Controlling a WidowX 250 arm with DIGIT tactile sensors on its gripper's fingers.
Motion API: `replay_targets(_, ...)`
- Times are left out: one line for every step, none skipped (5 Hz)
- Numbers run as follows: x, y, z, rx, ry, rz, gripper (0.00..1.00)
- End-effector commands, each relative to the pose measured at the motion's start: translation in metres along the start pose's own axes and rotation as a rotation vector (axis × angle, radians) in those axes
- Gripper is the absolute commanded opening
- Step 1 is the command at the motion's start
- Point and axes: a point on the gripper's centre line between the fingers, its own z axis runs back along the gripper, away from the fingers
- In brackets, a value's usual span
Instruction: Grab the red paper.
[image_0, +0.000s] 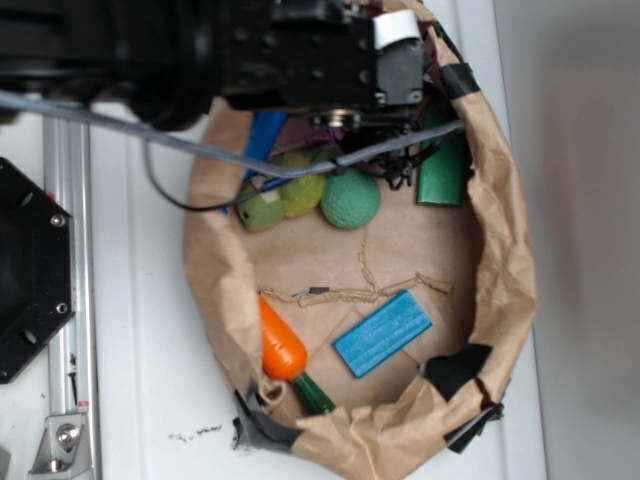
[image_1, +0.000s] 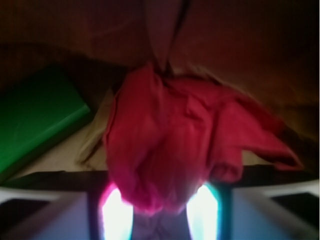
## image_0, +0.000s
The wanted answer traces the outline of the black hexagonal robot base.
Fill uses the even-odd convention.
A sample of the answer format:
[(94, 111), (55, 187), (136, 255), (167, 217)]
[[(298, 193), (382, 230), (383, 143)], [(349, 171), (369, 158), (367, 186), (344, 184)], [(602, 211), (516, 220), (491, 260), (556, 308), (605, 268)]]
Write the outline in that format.
[(72, 217), (1, 160), (1, 383), (9, 384), (73, 315)]

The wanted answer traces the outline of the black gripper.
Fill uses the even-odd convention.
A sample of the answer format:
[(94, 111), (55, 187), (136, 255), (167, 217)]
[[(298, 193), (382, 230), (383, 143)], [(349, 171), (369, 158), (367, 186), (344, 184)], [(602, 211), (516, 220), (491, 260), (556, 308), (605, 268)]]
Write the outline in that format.
[(222, 1), (219, 14), (219, 94), (236, 110), (379, 123), (423, 99), (423, 41), (409, 8)]

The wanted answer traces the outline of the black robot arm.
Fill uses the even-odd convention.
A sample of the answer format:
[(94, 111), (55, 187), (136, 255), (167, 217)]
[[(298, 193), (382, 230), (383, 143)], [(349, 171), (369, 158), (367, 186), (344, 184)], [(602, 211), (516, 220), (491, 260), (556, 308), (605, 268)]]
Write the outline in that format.
[(5, 1), (1, 86), (116, 101), (164, 131), (240, 111), (375, 117), (423, 98), (420, 33), (341, 1)]

